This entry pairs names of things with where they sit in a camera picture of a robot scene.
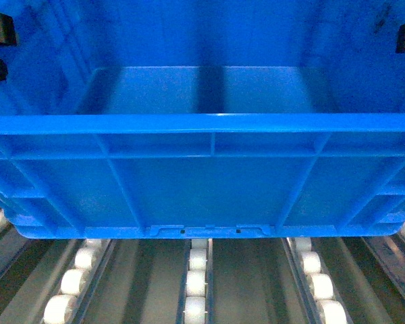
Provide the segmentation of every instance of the plastic crate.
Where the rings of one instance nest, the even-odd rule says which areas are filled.
[[[0,206],[31,238],[405,221],[405,0],[0,0]]]

